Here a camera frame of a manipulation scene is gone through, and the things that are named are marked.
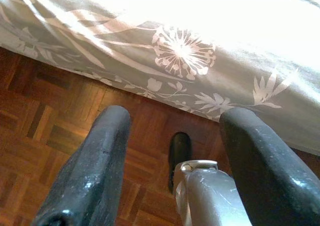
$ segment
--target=gray floral bedspread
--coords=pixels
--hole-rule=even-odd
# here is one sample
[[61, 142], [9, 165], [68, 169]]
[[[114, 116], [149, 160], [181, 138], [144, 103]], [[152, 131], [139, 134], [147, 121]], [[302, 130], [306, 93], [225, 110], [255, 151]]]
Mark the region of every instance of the gray floral bedspread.
[[0, 0], [0, 46], [320, 154], [320, 0]]

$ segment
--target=parquet floor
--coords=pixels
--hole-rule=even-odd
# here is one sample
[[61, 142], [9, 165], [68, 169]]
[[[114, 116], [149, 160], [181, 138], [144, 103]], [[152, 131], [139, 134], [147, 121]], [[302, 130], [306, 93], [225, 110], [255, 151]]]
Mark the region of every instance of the parquet floor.
[[[132, 118], [116, 225], [181, 225], [167, 190], [178, 131], [190, 135], [194, 158], [231, 172], [217, 123], [0, 48], [1, 226], [31, 223], [61, 166], [112, 104]], [[318, 157], [301, 156], [320, 168]]]

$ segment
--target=bedspread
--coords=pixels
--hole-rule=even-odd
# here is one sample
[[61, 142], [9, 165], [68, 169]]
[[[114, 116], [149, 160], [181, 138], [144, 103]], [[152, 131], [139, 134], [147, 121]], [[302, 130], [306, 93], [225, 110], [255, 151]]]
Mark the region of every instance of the bedspread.
[[0, 0], [0, 46], [320, 155], [320, 0]]

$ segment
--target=bed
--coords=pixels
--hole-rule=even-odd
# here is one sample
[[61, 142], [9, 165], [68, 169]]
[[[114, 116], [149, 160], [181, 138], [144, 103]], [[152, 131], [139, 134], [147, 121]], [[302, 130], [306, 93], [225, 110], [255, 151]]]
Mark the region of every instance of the bed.
[[0, 46], [320, 155], [320, 0], [0, 0]]

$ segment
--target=leaf pattern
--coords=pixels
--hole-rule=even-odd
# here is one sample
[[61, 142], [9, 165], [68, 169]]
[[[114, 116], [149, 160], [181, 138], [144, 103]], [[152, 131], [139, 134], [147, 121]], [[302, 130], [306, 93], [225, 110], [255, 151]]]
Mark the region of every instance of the leaf pattern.
[[280, 92], [284, 91], [296, 78], [298, 69], [296, 69], [293, 73], [291, 73], [286, 79], [284, 79], [278, 86], [276, 85], [277, 80], [277, 70], [274, 69], [272, 74], [270, 75], [267, 83], [265, 83], [265, 78], [262, 76], [260, 79], [260, 83], [258, 84], [258, 80], [254, 77], [253, 80], [253, 99], [255, 105], [265, 105], [272, 108], [281, 108], [279, 105], [275, 105], [274, 103], [267, 102], [271, 97], [276, 96]]
[[203, 111], [204, 109], [209, 109], [207, 113], [210, 113], [214, 110], [220, 110], [220, 114], [222, 114], [227, 109], [232, 108], [233, 106], [230, 104], [230, 98], [226, 97], [225, 99], [220, 96], [218, 93], [213, 93], [213, 97], [201, 92], [201, 95], [195, 95], [195, 97], [200, 100], [195, 101], [196, 105], [203, 105], [199, 110]]

